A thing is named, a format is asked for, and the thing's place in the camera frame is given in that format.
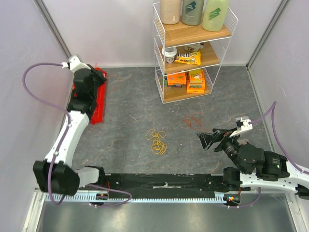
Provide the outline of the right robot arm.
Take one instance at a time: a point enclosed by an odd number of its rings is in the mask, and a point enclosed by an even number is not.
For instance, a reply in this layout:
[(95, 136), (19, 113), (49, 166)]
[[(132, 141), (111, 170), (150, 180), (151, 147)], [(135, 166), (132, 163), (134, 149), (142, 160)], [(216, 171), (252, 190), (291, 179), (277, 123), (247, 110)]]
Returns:
[(309, 198), (309, 177), (285, 156), (248, 142), (240, 143), (236, 129), (213, 129), (211, 133), (199, 131), (197, 136), (203, 149), (217, 144), (214, 151), (224, 152), (233, 162), (234, 167), (224, 168), (221, 178), (226, 191), (257, 187), (289, 191), (303, 200)]

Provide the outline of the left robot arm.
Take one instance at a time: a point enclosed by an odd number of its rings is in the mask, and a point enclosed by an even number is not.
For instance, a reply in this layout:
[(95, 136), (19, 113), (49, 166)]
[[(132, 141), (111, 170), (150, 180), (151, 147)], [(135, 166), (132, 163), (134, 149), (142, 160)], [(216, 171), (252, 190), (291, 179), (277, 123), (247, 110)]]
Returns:
[(88, 66), (74, 72), (73, 90), (65, 123), (51, 150), (42, 161), (35, 161), (33, 172), (40, 190), (50, 196), (73, 196), (88, 184), (95, 190), (106, 185), (104, 169), (85, 166), (72, 169), (77, 144), (88, 124), (103, 122), (107, 73)]

